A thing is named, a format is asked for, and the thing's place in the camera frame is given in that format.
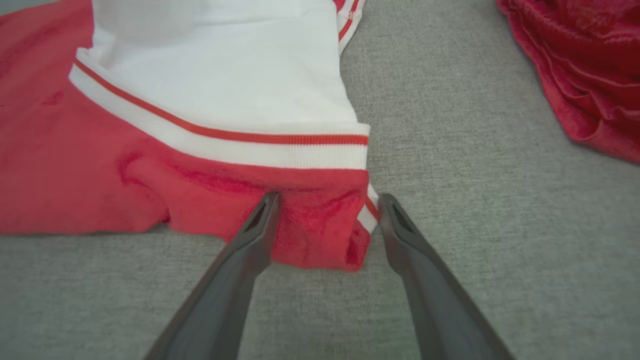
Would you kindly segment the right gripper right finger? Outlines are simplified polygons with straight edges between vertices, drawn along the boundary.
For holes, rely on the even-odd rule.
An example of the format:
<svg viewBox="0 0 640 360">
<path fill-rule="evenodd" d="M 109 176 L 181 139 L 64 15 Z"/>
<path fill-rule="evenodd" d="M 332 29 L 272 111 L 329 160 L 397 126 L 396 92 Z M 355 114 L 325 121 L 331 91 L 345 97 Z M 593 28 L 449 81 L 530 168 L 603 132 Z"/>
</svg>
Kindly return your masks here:
<svg viewBox="0 0 640 360">
<path fill-rule="evenodd" d="M 403 281 L 422 360 L 515 360 L 395 196 L 378 198 L 390 267 Z"/>
</svg>

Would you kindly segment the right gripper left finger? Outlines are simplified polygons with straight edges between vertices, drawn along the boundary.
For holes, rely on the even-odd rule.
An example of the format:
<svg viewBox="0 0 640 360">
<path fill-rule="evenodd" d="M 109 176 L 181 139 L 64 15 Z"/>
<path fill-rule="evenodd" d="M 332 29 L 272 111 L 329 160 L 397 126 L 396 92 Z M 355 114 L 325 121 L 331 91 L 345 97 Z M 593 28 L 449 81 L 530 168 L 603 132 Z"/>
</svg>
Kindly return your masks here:
<svg viewBox="0 0 640 360">
<path fill-rule="evenodd" d="M 237 360 L 256 278 L 271 264 L 281 195 L 266 193 L 144 360 Z"/>
</svg>

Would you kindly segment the red and white shirt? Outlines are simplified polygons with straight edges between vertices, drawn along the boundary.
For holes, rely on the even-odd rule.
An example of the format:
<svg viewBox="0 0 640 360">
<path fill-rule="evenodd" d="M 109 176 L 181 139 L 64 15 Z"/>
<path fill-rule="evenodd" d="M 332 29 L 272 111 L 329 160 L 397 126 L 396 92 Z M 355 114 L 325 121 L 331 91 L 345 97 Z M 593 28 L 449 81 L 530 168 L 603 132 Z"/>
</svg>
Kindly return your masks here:
<svg viewBox="0 0 640 360">
<path fill-rule="evenodd" d="M 0 15 L 0 235 L 231 240 L 355 272 L 377 227 L 340 56 L 367 0 L 57 0 Z"/>
</svg>

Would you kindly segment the red shorts with white stripe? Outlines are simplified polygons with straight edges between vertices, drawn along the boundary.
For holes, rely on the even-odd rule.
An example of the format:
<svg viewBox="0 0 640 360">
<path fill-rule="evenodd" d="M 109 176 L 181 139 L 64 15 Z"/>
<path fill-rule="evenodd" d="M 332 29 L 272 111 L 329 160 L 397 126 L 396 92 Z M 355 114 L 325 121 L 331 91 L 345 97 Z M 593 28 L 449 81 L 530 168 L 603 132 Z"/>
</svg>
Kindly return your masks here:
<svg viewBox="0 0 640 360">
<path fill-rule="evenodd" d="M 640 0 L 494 0 L 569 139 L 640 164 Z"/>
</svg>

